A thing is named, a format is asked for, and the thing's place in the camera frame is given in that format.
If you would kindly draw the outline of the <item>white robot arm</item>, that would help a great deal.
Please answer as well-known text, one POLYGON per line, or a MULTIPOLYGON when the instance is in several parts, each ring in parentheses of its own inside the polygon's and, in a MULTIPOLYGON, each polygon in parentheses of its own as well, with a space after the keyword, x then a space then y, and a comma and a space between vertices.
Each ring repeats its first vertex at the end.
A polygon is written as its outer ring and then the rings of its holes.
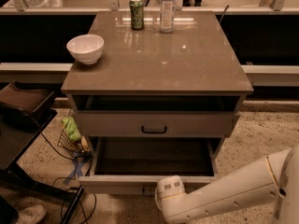
POLYGON ((158 181, 155 201, 168 224, 274 202, 273 224, 299 224, 299 146, 267 155, 196 191, 181 178, 158 181))

